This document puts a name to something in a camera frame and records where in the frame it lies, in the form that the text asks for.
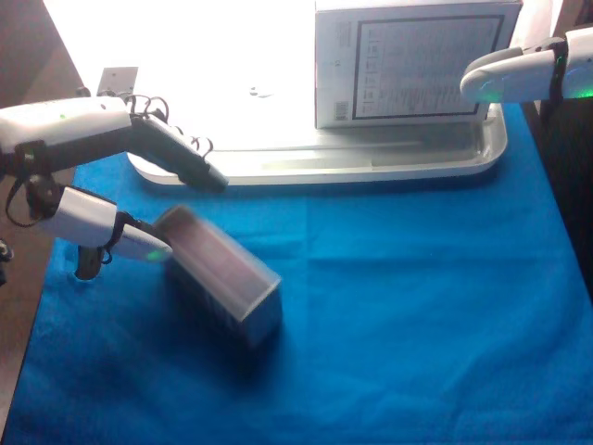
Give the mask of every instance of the robotic hand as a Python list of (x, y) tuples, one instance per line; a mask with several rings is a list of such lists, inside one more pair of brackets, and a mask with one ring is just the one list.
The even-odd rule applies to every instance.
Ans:
[[(76, 243), (76, 274), (81, 279), (94, 278), (112, 254), (164, 261), (171, 248), (150, 224), (92, 192), (56, 183), (53, 172), (130, 151), (177, 173), (192, 187), (221, 192), (227, 185), (227, 179), (166, 123), (168, 116), (160, 110), (135, 113), (135, 97), (131, 113), (127, 101), (87, 96), (0, 109), (0, 180), (5, 174), (16, 178), (6, 216), (21, 227), (39, 223), (51, 235)], [(22, 185), (32, 217), (26, 223), (10, 213)]]
[(472, 102), (531, 102), (593, 96), (593, 28), (522, 49), (478, 58), (465, 71), (461, 94)]

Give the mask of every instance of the cardboard box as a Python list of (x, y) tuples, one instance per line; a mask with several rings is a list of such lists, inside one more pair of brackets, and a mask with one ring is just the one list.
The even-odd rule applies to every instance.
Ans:
[(155, 227), (173, 248), (169, 276), (197, 310), (252, 348), (276, 330), (282, 321), (280, 276), (186, 207), (168, 210)]
[(481, 121), (461, 98), (477, 58), (508, 47), (521, 0), (318, 0), (316, 126)]

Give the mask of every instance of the blue tablecloth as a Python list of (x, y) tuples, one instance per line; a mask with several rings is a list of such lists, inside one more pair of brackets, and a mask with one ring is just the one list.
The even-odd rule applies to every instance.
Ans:
[(158, 265), (92, 283), (58, 241), (6, 443), (459, 443), (593, 439), (593, 317), (534, 142), (474, 177), (149, 186), (123, 156), (76, 185), (154, 221), (183, 202), (283, 277), (284, 328), (250, 355)]

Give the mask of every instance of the metallic tray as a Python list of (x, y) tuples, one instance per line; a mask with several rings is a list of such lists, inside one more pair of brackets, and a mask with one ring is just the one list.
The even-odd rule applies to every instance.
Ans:
[[(392, 181), (483, 172), (508, 143), (502, 107), (495, 104), (482, 123), (314, 130), (291, 138), (260, 137), (260, 146), (247, 146), (244, 139), (241, 147), (215, 139), (208, 161), (229, 177), (230, 185)], [(148, 181), (182, 184), (177, 175), (145, 159), (128, 158)]]

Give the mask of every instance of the brown floor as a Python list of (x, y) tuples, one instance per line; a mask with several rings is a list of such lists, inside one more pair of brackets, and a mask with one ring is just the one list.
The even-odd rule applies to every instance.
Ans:
[[(18, 82), (28, 83), (27, 91), (21, 95), (21, 100), (14, 96), (5, 97), (5, 104), (1, 107), (6, 105), (7, 100), (31, 103), (73, 96), (75, 89), (80, 86), (78, 73), (59, 39), (54, 41), (53, 47), (50, 48), (44, 66), (37, 70), (32, 82), (27, 76), (21, 80), (16, 77), (13, 79), (16, 90), (19, 89)], [(47, 47), (42, 46), (39, 51), (46, 50)], [(62, 183), (69, 183), (72, 174), (73, 171), (60, 172), (56, 179)], [(53, 239), (35, 227), (19, 229), (6, 220), (4, 202), (11, 185), (11, 178), (5, 178), (0, 184), (0, 237), (15, 250), (14, 260), (5, 267), (8, 283), (0, 287), (0, 437), (6, 424), (6, 416), (41, 295), (45, 267), (53, 245)], [(15, 213), (26, 216), (27, 207), (22, 192), (17, 196), (14, 205)]]

